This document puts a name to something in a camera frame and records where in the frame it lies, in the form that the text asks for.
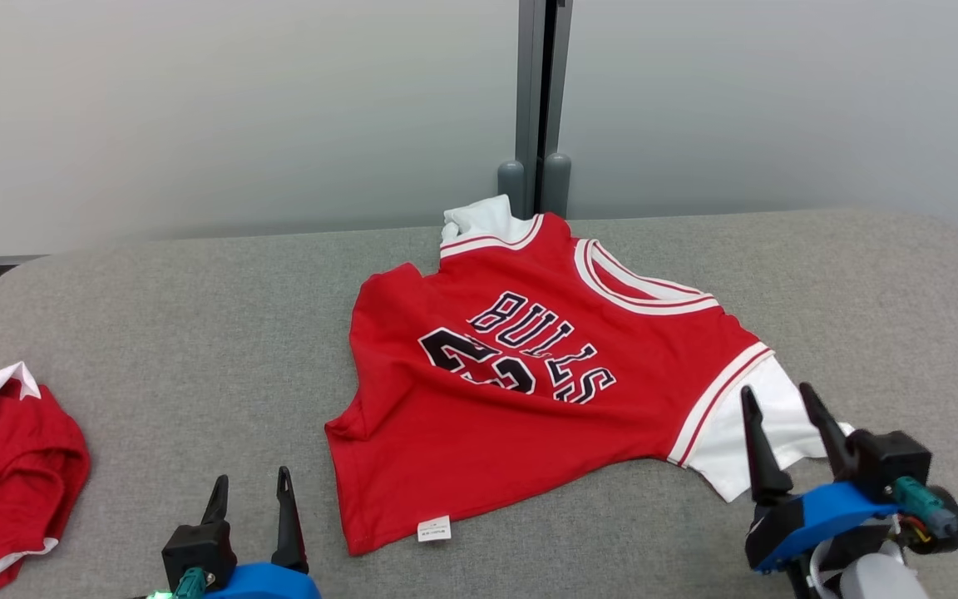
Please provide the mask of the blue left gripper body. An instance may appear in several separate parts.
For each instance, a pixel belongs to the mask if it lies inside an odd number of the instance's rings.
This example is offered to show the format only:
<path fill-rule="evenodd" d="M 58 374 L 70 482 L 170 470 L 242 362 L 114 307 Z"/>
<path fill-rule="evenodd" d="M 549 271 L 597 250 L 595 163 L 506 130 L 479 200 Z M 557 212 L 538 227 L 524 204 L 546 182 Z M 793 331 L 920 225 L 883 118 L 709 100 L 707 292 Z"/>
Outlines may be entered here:
<path fill-rule="evenodd" d="M 251 562 L 235 568 L 227 587 L 206 592 L 205 598 L 320 599 L 312 577 L 271 562 Z"/>

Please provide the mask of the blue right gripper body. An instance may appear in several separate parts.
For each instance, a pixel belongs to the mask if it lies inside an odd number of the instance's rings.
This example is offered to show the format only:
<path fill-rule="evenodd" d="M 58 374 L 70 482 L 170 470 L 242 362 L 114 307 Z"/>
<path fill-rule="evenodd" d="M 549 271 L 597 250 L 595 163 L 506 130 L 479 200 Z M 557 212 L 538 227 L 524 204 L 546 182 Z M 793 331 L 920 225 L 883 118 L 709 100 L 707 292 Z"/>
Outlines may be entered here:
<path fill-rule="evenodd" d="M 745 537 L 745 557 L 754 572 L 778 572 L 787 562 L 873 518 L 900 511 L 900 505 L 874 501 L 851 482 L 790 494 L 779 504 L 758 504 Z"/>

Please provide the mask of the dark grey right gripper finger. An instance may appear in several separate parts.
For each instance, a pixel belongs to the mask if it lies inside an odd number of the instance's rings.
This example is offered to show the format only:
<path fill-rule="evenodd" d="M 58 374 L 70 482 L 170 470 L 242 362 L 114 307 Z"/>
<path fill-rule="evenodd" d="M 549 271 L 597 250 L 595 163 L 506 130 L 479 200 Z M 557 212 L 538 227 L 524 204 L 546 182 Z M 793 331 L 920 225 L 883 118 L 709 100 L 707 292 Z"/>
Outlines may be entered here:
<path fill-rule="evenodd" d="M 847 434 L 811 384 L 801 382 L 798 389 L 810 424 L 820 433 L 822 447 L 835 481 L 849 480 L 855 474 L 857 462 L 854 450 L 849 447 Z"/>
<path fill-rule="evenodd" d="M 793 482 L 790 475 L 778 466 L 767 434 L 762 428 L 762 410 L 749 384 L 741 391 L 741 407 L 745 447 L 748 451 L 750 496 L 758 507 L 776 507 L 788 500 Z"/>

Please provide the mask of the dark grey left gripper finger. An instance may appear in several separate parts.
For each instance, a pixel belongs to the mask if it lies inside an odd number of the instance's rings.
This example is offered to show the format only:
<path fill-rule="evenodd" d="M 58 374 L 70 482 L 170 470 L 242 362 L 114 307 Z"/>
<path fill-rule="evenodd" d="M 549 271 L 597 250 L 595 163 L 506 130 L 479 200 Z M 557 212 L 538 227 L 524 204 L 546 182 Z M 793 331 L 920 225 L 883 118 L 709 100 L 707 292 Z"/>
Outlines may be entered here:
<path fill-rule="evenodd" d="M 279 520 L 277 546 L 271 554 L 271 562 L 278 567 L 308 575 L 309 560 L 300 526 L 295 487 L 286 466 L 280 466 L 278 470 L 276 497 Z"/>
<path fill-rule="evenodd" d="M 229 486 L 228 475 L 218 475 L 203 512 L 201 526 L 218 526 L 224 522 L 228 511 Z"/>

